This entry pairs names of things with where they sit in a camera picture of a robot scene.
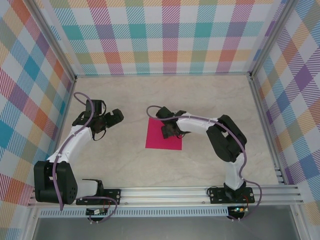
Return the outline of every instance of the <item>marble floor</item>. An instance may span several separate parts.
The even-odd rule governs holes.
[[[76,178],[101,179],[105,187],[222,185],[224,162],[216,156],[207,136],[186,135],[181,151],[145,148],[149,120],[146,108],[160,105],[203,117],[229,115],[248,141],[244,177],[262,185],[278,184],[244,75],[79,78],[75,91],[104,100],[108,111],[119,108],[124,115],[124,120],[108,129],[103,139],[92,141],[82,150],[72,166]],[[72,98],[62,140],[84,109]]]

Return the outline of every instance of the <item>plaid fabric backdrop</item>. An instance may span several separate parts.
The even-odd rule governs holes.
[[[257,75],[285,173],[320,235],[320,0],[300,0]]]
[[[71,80],[23,0],[0,3],[0,239],[18,238],[33,165],[54,151]]]
[[[36,1],[75,72],[85,75],[247,72],[281,2]]]
[[[254,55],[253,61],[252,61],[251,65],[250,65],[250,67],[249,67],[248,72],[252,72],[252,70],[253,70],[253,68],[254,68],[254,66],[255,66],[255,64],[256,64],[259,56],[260,56],[260,53],[261,53],[262,49],[265,47],[265,45],[266,45],[266,43],[267,43],[267,41],[268,41],[268,39],[270,37],[270,34],[274,30],[276,22],[278,21],[278,19],[279,19],[281,13],[282,13],[287,1],[288,0],[281,0],[281,3],[279,5],[278,9],[276,10],[276,13],[275,13],[275,15],[274,15],[274,17],[273,17],[273,19],[272,19],[267,31],[264,34],[262,42],[260,43],[260,46],[259,46],[258,50],[256,51],[256,53]]]

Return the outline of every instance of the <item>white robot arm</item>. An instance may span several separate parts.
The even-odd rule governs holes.
[[[85,111],[72,123],[71,131],[66,140],[47,161],[38,161],[34,165],[35,198],[38,202],[59,203],[53,181],[53,168],[56,159],[55,176],[63,204],[72,204],[75,199],[87,196],[99,196],[104,191],[100,180],[76,180],[72,166],[76,164],[79,154],[86,144],[89,141],[96,141],[96,134],[104,131],[104,136],[106,128],[120,123],[124,116],[119,109],[113,110],[113,114],[106,113],[106,104],[102,100],[92,100],[92,102],[93,113],[91,105],[87,101]]]
[[[215,153],[225,162],[225,195],[231,200],[243,195],[246,182],[239,176],[239,172],[245,161],[244,154],[234,138],[229,134],[224,136],[223,132],[226,131],[213,123],[218,122],[227,127],[245,147],[246,137],[229,116],[223,115],[220,118],[208,118],[207,121],[204,121],[203,117],[191,115],[186,111],[171,112],[165,106],[157,112],[156,116],[158,119],[164,119],[162,120],[164,126],[161,130],[165,139],[188,133],[208,136]]]
[[[182,116],[193,116],[190,113],[186,112],[182,114]],[[205,122],[202,120],[194,119],[194,118],[180,118],[176,121],[176,124],[180,131],[182,132],[190,132],[190,133],[197,133],[201,135],[207,135],[207,131],[210,127],[214,126],[215,124],[212,122]],[[231,188],[232,190],[239,189],[244,180],[240,178],[239,171],[241,166],[244,164],[244,155],[240,153],[236,157],[235,162],[224,162],[225,163],[225,184]]]

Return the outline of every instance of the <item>pink paper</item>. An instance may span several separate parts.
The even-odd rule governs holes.
[[[148,131],[146,133],[145,148],[146,149],[169,149],[182,150],[182,139],[177,137],[169,137],[164,139],[161,127],[164,124],[152,118],[149,118]]]

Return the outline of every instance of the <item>aluminum frame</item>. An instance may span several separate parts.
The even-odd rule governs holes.
[[[51,28],[47,24],[44,16],[42,15],[38,5],[34,2],[34,0],[23,0],[24,4],[30,11],[31,15],[33,16],[34,20],[38,24],[41,32],[45,36],[48,44],[51,46],[54,54],[57,56],[57,59],[60,61],[63,69],[65,70],[66,74],[73,82],[76,82],[76,74],[73,71],[66,55],[64,54],[63,50],[61,49],[57,39],[55,38],[54,33],[52,32]]]
[[[62,66],[67,71],[69,77],[76,82],[75,73],[71,68],[69,61],[66,59],[63,51],[61,50],[57,40],[55,39],[52,31],[47,25],[44,17],[42,16],[39,8],[34,3],[33,0],[24,0],[26,6],[34,16],[37,24],[40,26],[41,31],[47,38],[49,44],[57,55],[58,59],[62,63]],[[295,8],[298,0],[289,0],[286,4],[283,12],[281,13],[280,18],[276,23],[276,27],[270,35],[268,42],[263,48],[255,66],[253,67],[252,76],[255,76],[257,72],[262,67],[266,57],[268,56],[272,46],[278,39],[279,34],[281,33],[285,23],[287,22],[291,12]],[[268,144],[268,148],[274,162],[275,171],[278,177],[279,185],[265,185],[262,186],[262,202],[261,205],[290,205],[292,214],[295,219],[297,229],[299,231],[301,239],[309,240],[311,239],[308,233],[308,228],[306,227],[305,222],[305,213],[301,208],[303,204],[302,196],[300,195],[299,189],[296,185],[285,185],[288,183],[286,175],[282,174],[283,166],[279,160],[279,153],[275,147],[273,141],[270,127],[267,122],[267,118],[263,111],[262,100],[257,91],[257,86],[255,81],[251,79],[248,75],[249,86],[251,89],[252,97],[254,99],[255,105],[257,107],[257,112],[261,125],[265,134],[265,138]],[[69,99],[67,110],[70,106],[71,99]],[[121,188],[121,204],[119,209],[129,209],[129,208],[180,208],[180,207],[208,207],[212,208],[214,206],[223,207],[223,206],[234,206],[234,204],[210,204],[209,197],[206,196],[206,189],[208,186],[200,187],[127,187]],[[256,199],[259,196],[259,190],[257,187],[253,186],[253,192],[256,196]],[[66,205],[65,210],[72,211],[78,208],[79,206],[72,204]],[[57,204],[50,203],[36,203],[35,198],[31,198],[29,209],[28,209],[28,222],[26,229],[23,234],[21,234],[20,239],[32,239],[34,231],[36,229],[37,221],[41,216],[41,211],[47,208],[59,209]]]
[[[61,123],[60,129],[64,129],[64,127],[65,127],[67,114],[68,114],[69,109],[70,109],[71,99],[74,96],[76,84],[77,84],[77,79],[75,79],[75,81],[72,83],[72,86],[71,86],[71,89],[70,89],[70,95],[69,95],[69,98],[68,98],[68,103],[66,104],[65,113],[64,113],[64,116],[63,116],[63,119],[62,119],[62,123]],[[62,131],[59,131],[57,139],[56,139],[56,142],[55,142],[54,150],[57,150],[59,148],[61,137],[62,137]]]

